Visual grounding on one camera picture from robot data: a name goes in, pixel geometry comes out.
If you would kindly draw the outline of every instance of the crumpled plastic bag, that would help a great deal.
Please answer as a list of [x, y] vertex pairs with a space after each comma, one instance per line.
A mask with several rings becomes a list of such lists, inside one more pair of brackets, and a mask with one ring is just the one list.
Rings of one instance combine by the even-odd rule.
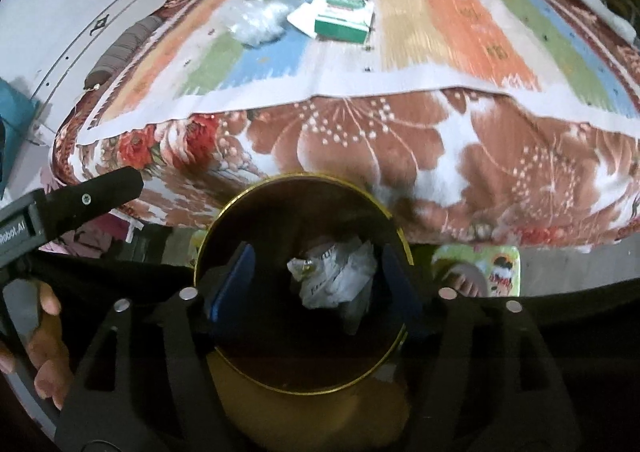
[[307, 309], [337, 309], [345, 333], [354, 335], [369, 309], [378, 267], [373, 245], [353, 237], [347, 242], [315, 247], [306, 257], [287, 263], [293, 280], [300, 285], [302, 305]]
[[224, 19], [236, 41], [257, 48], [284, 35], [287, 15], [294, 7], [284, 0], [241, 0]]

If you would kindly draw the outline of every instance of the bed sheet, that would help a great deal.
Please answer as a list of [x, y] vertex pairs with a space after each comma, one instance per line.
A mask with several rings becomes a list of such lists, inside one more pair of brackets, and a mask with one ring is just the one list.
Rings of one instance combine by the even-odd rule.
[[250, 50], [220, 28], [232, 0], [168, 0], [63, 124], [57, 177], [132, 165], [145, 189], [125, 211], [173, 226], [206, 226], [270, 175], [323, 172], [370, 190], [415, 243], [638, 230], [635, 48], [579, 0], [374, 1], [364, 46], [289, 30]]

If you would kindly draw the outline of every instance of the hand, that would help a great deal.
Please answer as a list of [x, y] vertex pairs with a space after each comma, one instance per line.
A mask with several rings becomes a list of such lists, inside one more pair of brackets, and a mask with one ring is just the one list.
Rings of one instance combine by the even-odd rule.
[[[40, 283], [42, 322], [26, 347], [33, 366], [38, 370], [34, 381], [37, 394], [45, 400], [53, 398], [57, 408], [62, 408], [73, 381], [69, 368], [69, 351], [62, 342], [60, 301], [51, 287]], [[15, 357], [0, 342], [0, 369], [11, 374], [15, 369]]]

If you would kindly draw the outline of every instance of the silver screw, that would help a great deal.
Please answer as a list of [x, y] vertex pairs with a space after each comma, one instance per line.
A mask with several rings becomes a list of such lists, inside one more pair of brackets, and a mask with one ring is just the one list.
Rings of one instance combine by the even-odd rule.
[[506, 307], [512, 313], [520, 313], [522, 311], [522, 304], [518, 301], [507, 301]]
[[131, 306], [129, 299], [120, 299], [119, 301], [116, 301], [116, 303], [113, 305], [113, 308], [118, 313], [122, 313], [123, 311], [129, 309], [129, 306]]
[[440, 298], [445, 301], [453, 301], [453, 299], [458, 296], [458, 292], [453, 288], [440, 288], [438, 290], [438, 295], [440, 295]]
[[181, 289], [179, 294], [183, 301], [190, 301], [191, 299], [195, 299], [198, 290], [193, 288], [193, 286], [189, 286], [188, 288]]

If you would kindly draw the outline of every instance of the teal fabric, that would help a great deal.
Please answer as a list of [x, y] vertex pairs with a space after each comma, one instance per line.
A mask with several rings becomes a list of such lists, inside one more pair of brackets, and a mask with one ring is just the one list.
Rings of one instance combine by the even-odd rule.
[[9, 183], [11, 170], [20, 147], [28, 138], [27, 133], [36, 114], [37, 106], [36, 101], [29, 100], [0, 78], [0, 117], [2, 117], [6, 137], [2, 150], [0, 197], [4, 196], [4, 189]]

